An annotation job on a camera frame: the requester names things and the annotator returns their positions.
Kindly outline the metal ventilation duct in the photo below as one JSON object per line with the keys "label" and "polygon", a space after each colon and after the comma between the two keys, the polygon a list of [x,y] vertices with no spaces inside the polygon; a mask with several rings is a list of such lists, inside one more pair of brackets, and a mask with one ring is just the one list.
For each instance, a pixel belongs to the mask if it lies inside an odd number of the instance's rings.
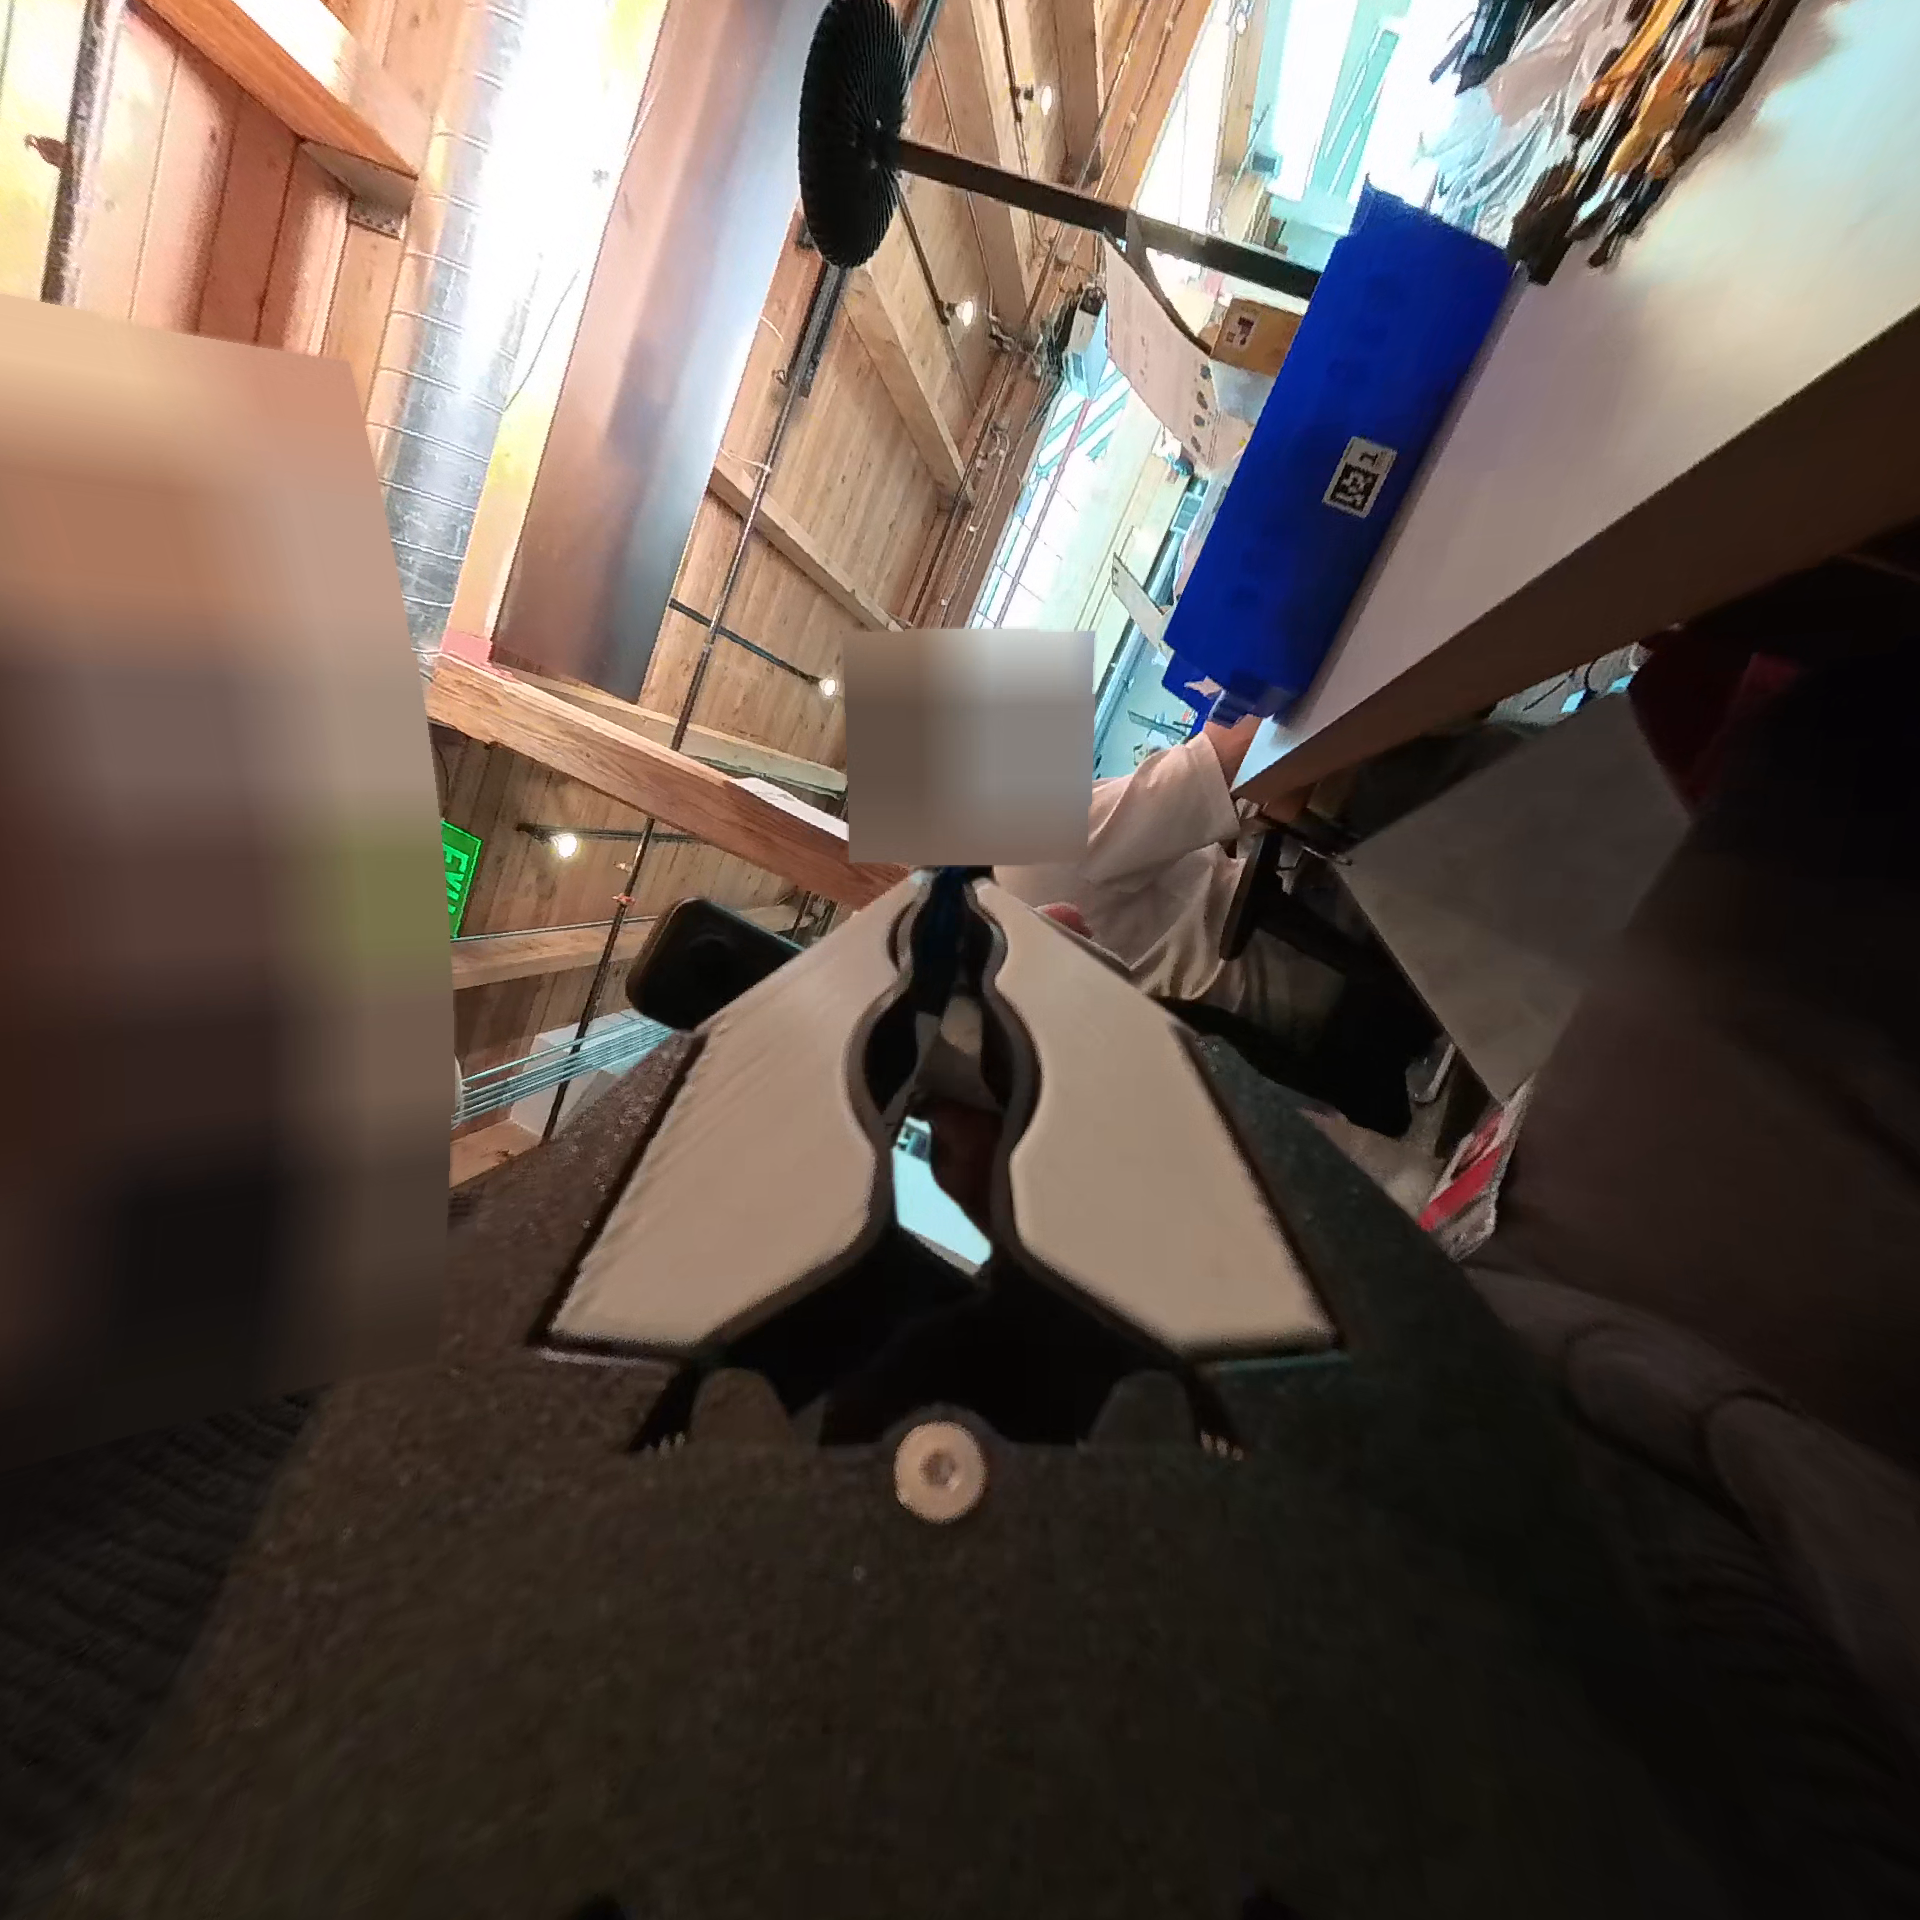
{"label": "metal ventilation duct", "polygon": [[465,4],[400,239],[366,430],[407,635],[434,676],[535,311],[584,247],[614,4]]}

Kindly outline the person's dark clothing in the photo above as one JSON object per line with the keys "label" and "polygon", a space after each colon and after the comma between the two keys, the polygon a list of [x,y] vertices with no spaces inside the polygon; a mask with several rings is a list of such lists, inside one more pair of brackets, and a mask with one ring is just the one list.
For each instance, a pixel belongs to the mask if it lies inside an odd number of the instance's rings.
{"label": "person's dark clothing", "polygon": [[1471,1277],[1728,1674],[1917,1777],[1917,622],[1796,635],[1528,1089]]}

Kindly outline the blue storage box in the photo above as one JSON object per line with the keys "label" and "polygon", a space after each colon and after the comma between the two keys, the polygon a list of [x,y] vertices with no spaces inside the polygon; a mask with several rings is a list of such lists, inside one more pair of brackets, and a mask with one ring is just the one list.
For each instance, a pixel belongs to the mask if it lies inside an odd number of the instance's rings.
{"label": "blue storage box", "polygon": [[1497,244],[1360,187],[1171,611],[1171,689],[1220,723],[1299,706],[1517,276]]}

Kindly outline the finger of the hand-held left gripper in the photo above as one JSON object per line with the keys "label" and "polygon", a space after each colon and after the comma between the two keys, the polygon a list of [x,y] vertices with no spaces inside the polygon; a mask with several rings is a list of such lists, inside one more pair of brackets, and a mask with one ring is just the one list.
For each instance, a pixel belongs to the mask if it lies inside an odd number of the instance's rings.
{"label": "finger of the hand-held left gripper", "polygon": [[919,1063],[911,1080],[908,1106],[961,1108],[998,1116],[1004,1095],[989,1074],[989,1018],[981,1004],[949,1004],[936,1023],[919,1020],[924,1029]]}

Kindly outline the red object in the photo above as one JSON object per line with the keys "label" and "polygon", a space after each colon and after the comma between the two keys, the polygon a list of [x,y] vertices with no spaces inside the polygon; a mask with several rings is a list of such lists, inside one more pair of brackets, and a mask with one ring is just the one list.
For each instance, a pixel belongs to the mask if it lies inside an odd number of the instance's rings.
{"label": "red object", "polygon": [[1459,1263],[1472,1259],[1497,1230],[1528,1095],[1531,1083],[1524,1083],[1459,1142],[1418,1214],[1420,1230]]}

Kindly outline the cardboard box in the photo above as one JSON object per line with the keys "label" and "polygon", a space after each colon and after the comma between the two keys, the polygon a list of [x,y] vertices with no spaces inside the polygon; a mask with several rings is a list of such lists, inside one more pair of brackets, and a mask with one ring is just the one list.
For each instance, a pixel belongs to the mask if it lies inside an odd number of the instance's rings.
{"label": "cardboard box", "polygon": [[1238,296],[1203,328],[1201,339],[1220,368],[1273,377],[1285,366],[1305,316],[1302,305]]}

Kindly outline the yellow toy crane model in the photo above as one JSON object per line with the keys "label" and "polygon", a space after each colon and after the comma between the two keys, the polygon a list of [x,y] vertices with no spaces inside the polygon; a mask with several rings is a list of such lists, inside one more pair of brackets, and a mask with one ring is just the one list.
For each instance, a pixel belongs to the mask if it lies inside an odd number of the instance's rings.
{"label": "yellow toy crane model", "polygon": [[1608,268],[1692,155],[1755,88],[1796,2],[1657,2],[1630,12],[1572,110],[1566,147],[1533,186],[1507,237],[1512,264],[1544,285],[1576,247]]}

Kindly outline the black office chair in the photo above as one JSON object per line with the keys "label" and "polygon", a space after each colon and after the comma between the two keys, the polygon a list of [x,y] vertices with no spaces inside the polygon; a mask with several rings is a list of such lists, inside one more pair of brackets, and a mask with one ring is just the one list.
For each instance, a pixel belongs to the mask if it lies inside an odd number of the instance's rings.
{"label": "black office chair", "polygon": [[1296,851],[1290,828],[1271,825],[1253,836],[1253,848],[1240,859],[1220,929],[1222,962],[1243,958],[1255,940],[1268,940],[1296,954],[1313,954],[1313,904],[1299,900],[1290,890],[1290,867],[1285,866],[1285,853],[1290,851]]}

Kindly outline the clear plastic bag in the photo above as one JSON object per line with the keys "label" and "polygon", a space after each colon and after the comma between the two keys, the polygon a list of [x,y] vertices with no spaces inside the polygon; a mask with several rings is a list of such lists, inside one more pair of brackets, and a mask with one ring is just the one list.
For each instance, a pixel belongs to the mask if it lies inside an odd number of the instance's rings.
{"label": "clear plastic bag", "polygon": [[1613,9],[1550,4],[1511,56],[1418,136],[1413,153],[1430,214],[1480,237],[1509,233],[1526,191],[1565,146],[1578,85],[1595,73],[1588,38]]}

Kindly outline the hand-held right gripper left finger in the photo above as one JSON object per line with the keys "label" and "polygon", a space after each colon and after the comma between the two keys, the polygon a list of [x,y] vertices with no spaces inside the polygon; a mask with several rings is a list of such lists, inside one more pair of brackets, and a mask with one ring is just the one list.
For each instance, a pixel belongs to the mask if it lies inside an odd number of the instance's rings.
{"label": "hand-held right gripper left finger", "polygon": [[907,876],[688,1031],[637,1157],[547,1322],[583,1354],[715,1354],[874,1247],[895,1207],[870,1089],[877,1023],[907,994]]}

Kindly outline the black fan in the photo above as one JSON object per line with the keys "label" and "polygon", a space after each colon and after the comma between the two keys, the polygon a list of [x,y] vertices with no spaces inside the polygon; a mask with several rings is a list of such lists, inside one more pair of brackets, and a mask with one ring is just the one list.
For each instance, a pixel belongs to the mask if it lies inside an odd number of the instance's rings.
{"label": "black fan", "polygon": [[931,179],[1044,222],[1100,235],[1128,256],[1164,253],[1313,299],[1317,268],[1219,233],[1175,226],[1086,191],[927,146],[904,134],[908,49],[884,2],[830,2],[814,27],[799,101],[799,187],[821,257],[847,274],[884,244],[903,179]]}

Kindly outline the grey metal panel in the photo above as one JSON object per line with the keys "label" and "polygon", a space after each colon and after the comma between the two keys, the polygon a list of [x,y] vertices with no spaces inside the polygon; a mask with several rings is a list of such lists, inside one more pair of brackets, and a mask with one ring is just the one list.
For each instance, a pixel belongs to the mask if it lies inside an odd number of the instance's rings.
{"label": "grey metal panel", "polygon": [[1553,1056],[1687,828],[1628,696],[1610,692],[1383,828],[1343,879],[1507,1102]]}

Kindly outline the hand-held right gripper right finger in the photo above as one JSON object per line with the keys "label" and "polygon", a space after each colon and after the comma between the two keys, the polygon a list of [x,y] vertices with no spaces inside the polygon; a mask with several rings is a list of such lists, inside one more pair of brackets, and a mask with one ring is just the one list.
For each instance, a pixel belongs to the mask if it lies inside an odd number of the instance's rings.
{"label": "hand-held right gripper right finger", "polygon": [[1011,1050],[1014,1250],[1189,1361],[1331,1351],[1332,1311],[1189,1029],[1064,924],[993,879],[969,891]]}

